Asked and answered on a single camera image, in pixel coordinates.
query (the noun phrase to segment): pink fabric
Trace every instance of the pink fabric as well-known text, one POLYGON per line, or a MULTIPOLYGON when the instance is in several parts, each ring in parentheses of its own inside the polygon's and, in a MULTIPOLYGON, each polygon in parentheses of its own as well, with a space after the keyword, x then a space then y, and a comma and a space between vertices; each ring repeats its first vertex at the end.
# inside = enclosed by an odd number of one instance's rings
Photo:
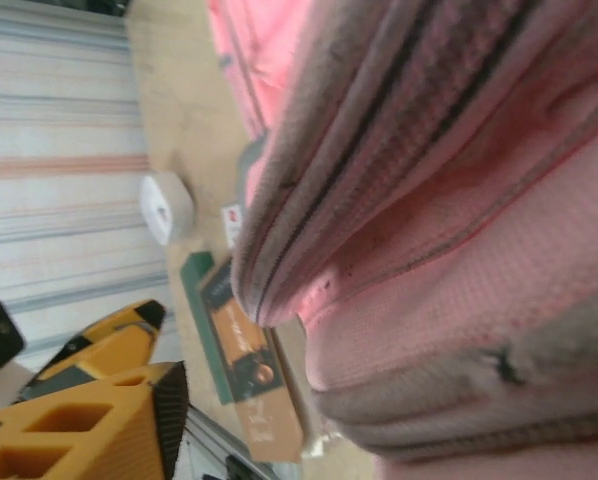
POLYGON ((208 0, 225 75, 250 135, 275 120, 310 0, 208 0))
POLYGON ((317 405, 385 478, 598 478, 598 1, 324 8, 242 305, 299 313, 317 405))

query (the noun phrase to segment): cardboard box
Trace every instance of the cardboard box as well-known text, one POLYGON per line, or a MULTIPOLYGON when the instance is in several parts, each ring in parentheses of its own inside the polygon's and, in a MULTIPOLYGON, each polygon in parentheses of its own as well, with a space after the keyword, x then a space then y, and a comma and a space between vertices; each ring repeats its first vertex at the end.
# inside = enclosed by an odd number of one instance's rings
POLYGON ((253 460, 299 462, 304 435, 274 341, 270 331, 252 323, 237 304, 230 265, 230 260, 219 265, 198 287, 212 334, 208 346, 216 347, 219 355, 212 356, 213 361, 219 358, 223 374, 215 384, 219 391, 224 380, 227 383, 253 460))

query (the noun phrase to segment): small white object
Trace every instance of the small white object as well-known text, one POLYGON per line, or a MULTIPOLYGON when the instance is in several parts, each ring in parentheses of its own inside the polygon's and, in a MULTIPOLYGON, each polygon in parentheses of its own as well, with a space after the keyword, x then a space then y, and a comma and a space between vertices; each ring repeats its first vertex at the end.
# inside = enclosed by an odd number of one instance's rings
POLYGON ((160 245, 184 239, 192 231, 194 204, 173 172, 146 175, 141 182, 141 213, 160 245))
POLYGON ((241 207, 237 203, 221 207, 221 216, 223 218, 223 227, 226 230, 228 247, 232 250, 237 242, 237 237, 241 231, 241 224, 243 223, 241 207))

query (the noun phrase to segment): striped wall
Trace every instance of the striped wall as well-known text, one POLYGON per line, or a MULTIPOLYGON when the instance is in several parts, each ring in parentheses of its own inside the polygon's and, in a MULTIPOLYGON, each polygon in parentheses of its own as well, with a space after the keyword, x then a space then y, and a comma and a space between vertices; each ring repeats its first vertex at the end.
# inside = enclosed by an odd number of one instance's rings
MULTIPOLYGON (((121 19, 0 0, 0 299, 24 365, 131 302, 169 303, 137 203, 146 151, 121 19)), ((165 330, 157 357, 178 359, 165 330)))

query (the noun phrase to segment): tape roll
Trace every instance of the tape roll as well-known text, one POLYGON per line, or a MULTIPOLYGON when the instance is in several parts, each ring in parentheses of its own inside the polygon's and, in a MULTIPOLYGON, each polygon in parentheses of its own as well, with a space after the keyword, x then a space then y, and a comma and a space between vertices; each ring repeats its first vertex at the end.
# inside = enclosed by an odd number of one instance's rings
POLYGON ((160 245, 181 241, 192 232, 194 204, 172 172, 146 175, 141 182, 141 213, 160 245))

